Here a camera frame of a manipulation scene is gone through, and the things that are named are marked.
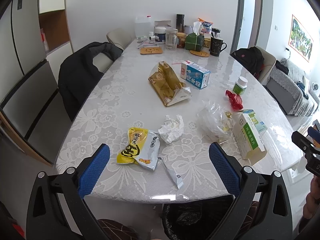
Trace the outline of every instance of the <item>dining table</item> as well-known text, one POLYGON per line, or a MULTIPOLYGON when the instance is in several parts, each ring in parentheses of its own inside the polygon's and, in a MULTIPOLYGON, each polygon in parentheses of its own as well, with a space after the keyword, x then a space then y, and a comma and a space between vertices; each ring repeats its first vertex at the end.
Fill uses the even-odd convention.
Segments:
POLYGON ((226 90, 232 90, 239 76, 248 80, 241 96, 244 109, 253 109, 267 126, 261 136, 266 156, 255 163, 242 159, 233 134, 221 144, 223 150, 239 163, 252 166, 262 174, 280 172, 297 164, 302 151, 291 141, 293 129, 278 103, 227 50, 219 57, 199 57, 185 49, 166 49, 162 54, 141 55, 134 40, 104 73, 83 104, 65 137, 56 161, 58 173, 77 167, 105 143, 110 147, 110 160, 100 175, 92 195, 138 203, 182 203, 228 195, 228 192, 209 159, 208 149, 213 142, 199 124, 198 113, 210 102, 231 111, 226 90), (180 78, 181 62, 191 61, 210 70, 208 86, 198 89, 180 78), (148 78, 159 62, 168 63, 176 75, 190 87, 191 97, 164 106, 148 78), (175 119, 181 115, 184 132, 171 144, 160 140, 158 156, 169 169, 183 179, 178 189, 169 178, 163 163, 155 170, 135 163, 119 164, 117 155, 128 145, 130 127, 157 132, 166 115, 175 119))

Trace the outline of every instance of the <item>wooden coaster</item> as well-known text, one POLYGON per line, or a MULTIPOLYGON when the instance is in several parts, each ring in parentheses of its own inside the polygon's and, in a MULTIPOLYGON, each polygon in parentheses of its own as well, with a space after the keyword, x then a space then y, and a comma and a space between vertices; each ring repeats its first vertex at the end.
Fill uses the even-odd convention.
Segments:
POLYGON ((190 50, 190 53, 193 55, 199 56, 199 57, 209 57, 210 56, 210 54, 205 51, 198 52, 198 51, 190 50))
POLYGON ((150 47, 150 48, 141 48, 140 54, 141 55, 149 55, 149 54, 162 54, 163 50, 158 47, 150 47))

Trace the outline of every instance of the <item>black backpack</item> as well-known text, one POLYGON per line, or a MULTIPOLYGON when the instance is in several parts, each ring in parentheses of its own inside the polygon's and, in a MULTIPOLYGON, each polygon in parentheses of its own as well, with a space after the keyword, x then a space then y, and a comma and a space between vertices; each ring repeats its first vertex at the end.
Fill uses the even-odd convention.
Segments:
POLYGON ((249 49, 238 49, 231 54, 246 70, 248 70, 256 79, 258 79, 263 69, 264 58, 257 47, 249 49))

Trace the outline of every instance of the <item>doorway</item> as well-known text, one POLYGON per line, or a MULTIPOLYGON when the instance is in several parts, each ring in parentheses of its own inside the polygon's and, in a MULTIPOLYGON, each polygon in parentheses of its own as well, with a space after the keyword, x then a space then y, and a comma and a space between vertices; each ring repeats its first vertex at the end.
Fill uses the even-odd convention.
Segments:
POLYGON ((238 0, 231 53, 257 44, 262 15, 262 0, 238 0))

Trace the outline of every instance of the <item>black thermos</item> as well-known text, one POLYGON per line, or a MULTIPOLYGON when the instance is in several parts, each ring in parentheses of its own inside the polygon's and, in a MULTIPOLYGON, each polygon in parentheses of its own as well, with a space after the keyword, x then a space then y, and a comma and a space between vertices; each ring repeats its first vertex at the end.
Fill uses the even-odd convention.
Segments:
POLYGON ((177 14, 177 24, 176 29, 178 30, 178 33, 183 33, 183 19, 184 14, 177 14))

